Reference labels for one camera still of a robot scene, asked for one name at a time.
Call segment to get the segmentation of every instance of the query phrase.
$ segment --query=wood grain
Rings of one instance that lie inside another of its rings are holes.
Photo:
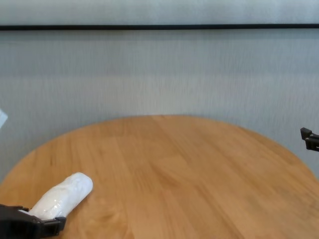
[[[61,239],[317,239],[319,184],[257,133],[182,116],[107,121],[62,135],[7,175],[0,203],[32,207],[74,172],[93,192]]]

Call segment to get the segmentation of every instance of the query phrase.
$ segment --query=black stripe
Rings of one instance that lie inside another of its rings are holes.
[[[205,24],[205,25],[0,25],[0,31],[38,30],[209,30],[319,28],[316,24]]]

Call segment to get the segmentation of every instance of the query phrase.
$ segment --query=rolled white towel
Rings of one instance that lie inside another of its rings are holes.
[[[29,211],[42,220],[66,217],[92,191],[91,178],[75,173],[47,191]]]

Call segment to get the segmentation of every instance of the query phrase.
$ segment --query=white cloth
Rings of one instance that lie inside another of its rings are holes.
[[[4,125],[6,120],[8,119],[8,116],[0,110],[0,128]]]
[[[319,23],[318,0],[2,0],[0,25]]]
[[[92,180],[75,173],[47,191],[29,211],[42,220],[66,217],[93,189]]]

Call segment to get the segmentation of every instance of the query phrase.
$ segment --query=gray wall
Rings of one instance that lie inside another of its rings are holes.
[[[319,31],[0,32],[0,179],[69,130],[122,116],[190,114],[239,124],[319,176]]]

